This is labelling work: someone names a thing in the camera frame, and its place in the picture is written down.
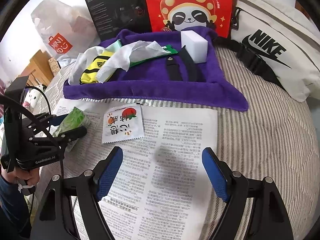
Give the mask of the person's left hand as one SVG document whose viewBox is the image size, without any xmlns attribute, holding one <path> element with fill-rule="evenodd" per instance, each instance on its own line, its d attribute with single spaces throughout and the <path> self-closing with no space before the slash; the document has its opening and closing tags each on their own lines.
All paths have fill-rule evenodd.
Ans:
<svg viewBox="0 0 320 240">
<path fill-rule="evenodd" d="M 7 172 L 3 167 L 1 168 L 2 177 L 9 183 L 17 184 L 18 179 L 26 180 L 29 186 L 35 186 L 40 180 L 40 169 L 36 168 L 31 171 L 25 171 L 15 167 L 12 172 Z"/>
</svg>

